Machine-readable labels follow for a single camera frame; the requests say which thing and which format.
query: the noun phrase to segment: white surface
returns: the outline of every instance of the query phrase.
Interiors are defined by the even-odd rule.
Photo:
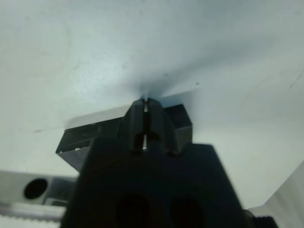
[[[304,162],[264,205],[250,211],[272,216],[280,228],[304,227]]]
[[[302,0],[2,0],[0,169],[76,175],[71,118],[185,92],[194,141],[261,205],[304,159],[303,22]]]

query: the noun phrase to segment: black plastic part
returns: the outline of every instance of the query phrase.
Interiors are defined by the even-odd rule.
[[[154,102],[156,106],[160,105],[157,101],[154,100]],[[143,119],[147,118],[147,113],[145,113],[144,116],[141,115],[144,108],[143,100],[135,101],[134,105],[131,106],[131,109],[124,117],[124,119],[129,120],[127,122],[121,123],[123,119],[121,117],[65,130],[56,153],[77,171],[80,171],[88,154],[91,141],[96,137],[116,138],[120,124],[122,124],[121,129],[123,129],[123,131],[121,130],[118,133],[118,136],[127,139],[130,135],[138,135],[135,144],[128,141],[128,148],[133,146],[134,152],[140,152],[139,148],[142,147],[141,142],[143,137],[143,134],[140,132],[141,129],[146,128],[146,126],[141,125],[141,123],[143,122]],[[174,129],[172,133],[165,132],[163,135],[159,136],[162,139],[166,137],[163,148],[170,148],[174,154],[178,154],[186,143],[192,142],[192,123],[184,105],[180,104],[167,108],[162,108],[160,105],[160,108],[160,112],[166,114],[164,116],[164,119],[166,120],[164,122],[165,129],[171,131],[171,124]],[[134,109],[140,113],[136,114],[137,116],[135,118],[132,116]]]
[[[173,126],[184,130],[184,116],[169,114],[178,109],[147,105],[136,101],[115,137],[90,141],[61,228],[276,228],[245,215],[211,145],[178,151]]]
[[[255,228],[278,228],[272,217],[252,218]]]
[[[158,142],[140,156],[126,148],[122,140],[95,139],[62,228],[124,227],[117,220],[117,210],[126,194],[139,194],[148,203],[147,207],[139,203],[149,208],[148,215],[143,213],[149,218],[145,227],[176,227],[176,216],[171,215],[176,199],[196,202],[203,213],[202,227],[249,227],[212,146],[187,144],[179,157],[163,153]]]

